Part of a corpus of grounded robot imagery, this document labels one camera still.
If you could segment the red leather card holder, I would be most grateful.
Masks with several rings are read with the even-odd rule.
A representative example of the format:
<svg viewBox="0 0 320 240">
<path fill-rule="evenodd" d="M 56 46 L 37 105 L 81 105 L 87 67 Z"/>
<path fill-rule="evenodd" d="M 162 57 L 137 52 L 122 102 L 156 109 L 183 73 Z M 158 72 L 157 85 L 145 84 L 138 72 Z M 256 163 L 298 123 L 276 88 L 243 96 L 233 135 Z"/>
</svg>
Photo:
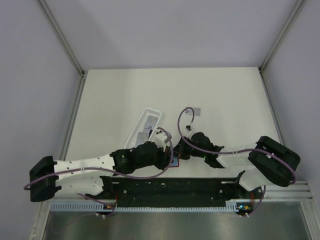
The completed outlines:
<svg viewBox="0 0 320 240">
<path fill-rule="evenodd" d="M 171 168 L 176 168 L 176 167 L 179 167 L 179 159 L 178 158 L 176 158 L 176 157 L 174 157 L 173 158 L 173 160 L 172 160 L 172 162 L 171 162 L 171 164 L 170 164 L 170 167 Z"/>
</svg>

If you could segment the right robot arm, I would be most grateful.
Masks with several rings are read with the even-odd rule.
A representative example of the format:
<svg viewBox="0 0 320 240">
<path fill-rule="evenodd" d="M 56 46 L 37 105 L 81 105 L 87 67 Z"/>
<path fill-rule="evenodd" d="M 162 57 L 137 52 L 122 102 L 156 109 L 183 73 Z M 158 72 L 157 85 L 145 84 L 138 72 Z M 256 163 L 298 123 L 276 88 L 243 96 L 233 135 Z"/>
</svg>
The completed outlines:
<svg viewBox="0 0 320 240">
<path fill-rule="evenodd" d="M 258 187 L 295 184 L 301 161 L 297 153 L 268 136 L 261 136 L 252 144 L 226 148 L 213 144 L 203 132 L 181 137 L 174 156 L 181 160 L 202 158 L 214 169 L 232 170 L 236 175 L 233 192 L 239 198 Z"/>
</svg>

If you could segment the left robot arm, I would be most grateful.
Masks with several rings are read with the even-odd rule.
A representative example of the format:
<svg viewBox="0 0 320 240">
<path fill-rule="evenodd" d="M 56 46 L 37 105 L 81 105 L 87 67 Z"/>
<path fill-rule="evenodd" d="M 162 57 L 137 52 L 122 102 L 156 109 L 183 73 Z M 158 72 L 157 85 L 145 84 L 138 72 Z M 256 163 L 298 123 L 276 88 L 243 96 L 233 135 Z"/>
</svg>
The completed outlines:
<svg viewBox="0 0 320 240">
<path fill-rule="evenodd" d="M 134 171 L 149 166 L 159 169 L 157 176 L 161 176 L 173 158 L 171 147 L 151 141 L 90 159 L 66 161 L 45 156 L 29 171 L 29 183 L 24 190 L 29 191 L 34 203 L 50 200 L 56 194 L 100 195 L 106 199 L 113 194 L 114 187 L 104 178 L 117 175 L 134 179 Z"/>
</svg>

